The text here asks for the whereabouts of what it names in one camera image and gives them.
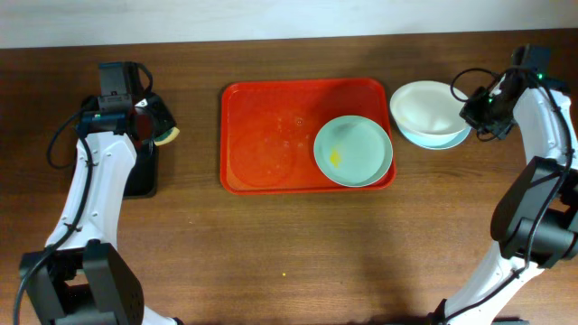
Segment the light green plate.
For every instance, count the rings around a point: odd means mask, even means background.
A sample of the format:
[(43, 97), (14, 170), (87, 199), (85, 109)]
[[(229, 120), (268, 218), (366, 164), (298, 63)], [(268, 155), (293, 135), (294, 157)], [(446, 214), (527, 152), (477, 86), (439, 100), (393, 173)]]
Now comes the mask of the light green plate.
[(326, 178), (349, 188), (376, 184), (394, 164), (389, 135), (363, 116), (340, 116), (326, 123), (315, 137), (312, 153)]

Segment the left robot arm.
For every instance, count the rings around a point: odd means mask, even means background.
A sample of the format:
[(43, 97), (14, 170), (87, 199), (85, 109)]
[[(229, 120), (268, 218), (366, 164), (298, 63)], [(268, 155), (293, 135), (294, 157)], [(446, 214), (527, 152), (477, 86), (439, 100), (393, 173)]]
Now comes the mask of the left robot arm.
[(154, 94), (94, 97), (71, 117), (78, 137), (68, 197), (43, 250), (23, 255), (12, 322), (28, 298), (42, 324), (178, 324), (146, 306), (117, 250), (126, 185), (147, 145), (154, 154), (178, 133)]

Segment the green yellow sponge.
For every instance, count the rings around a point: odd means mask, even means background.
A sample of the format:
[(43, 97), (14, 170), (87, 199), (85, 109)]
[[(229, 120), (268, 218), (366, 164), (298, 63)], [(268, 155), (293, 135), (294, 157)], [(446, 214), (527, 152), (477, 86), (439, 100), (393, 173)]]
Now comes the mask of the green yellow sponge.
[(154, 139), (154, 144), (156, 146), (162, 146), (168, 144), (176, 139), (179, 135), (180, 130), (177, 127), (172, 127), (168, 131), (164, 132), (163, 134), (159, 135)]

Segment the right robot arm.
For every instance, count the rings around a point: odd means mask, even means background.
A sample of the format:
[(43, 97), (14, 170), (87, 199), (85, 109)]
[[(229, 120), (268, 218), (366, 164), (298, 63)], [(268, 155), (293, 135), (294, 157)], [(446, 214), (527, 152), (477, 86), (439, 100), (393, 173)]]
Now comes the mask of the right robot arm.
[(492, 245), (429, 324), (491, 324), (530, 280), (577, 255), (577, 137), (570, 98), (536, 68), (513, 66), (465, 99), (461, 116), (486, 140), (516, 125), (527, 166), (495, 208)]

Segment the white plate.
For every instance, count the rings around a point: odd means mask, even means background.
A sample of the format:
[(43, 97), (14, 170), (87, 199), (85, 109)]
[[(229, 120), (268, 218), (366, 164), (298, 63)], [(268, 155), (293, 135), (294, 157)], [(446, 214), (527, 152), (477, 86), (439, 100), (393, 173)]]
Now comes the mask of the white plate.
[(448, 84), (431, 80), (408, 83), (390, 99), (393, 118), (403, 128), (428, 137), (454, 135), (468, 128), (460, 117), (462, 106)]

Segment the light blue plate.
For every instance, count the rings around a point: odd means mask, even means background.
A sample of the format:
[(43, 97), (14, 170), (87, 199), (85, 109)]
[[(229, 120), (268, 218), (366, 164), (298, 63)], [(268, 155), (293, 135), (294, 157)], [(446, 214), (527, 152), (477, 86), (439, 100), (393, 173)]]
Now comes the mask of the light blue plate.
[(448, 138), (439, 140), (428, 138), (424, 135), (414, 134), (406, 128), (403, 128), (401, 125), (398, 127), (398, 129), (409, 142), (428, 150), (447, 150), (453, 148), (464, 142), (471, 131), (471, 128), (468, 127), (456, 135), (450, 135)]

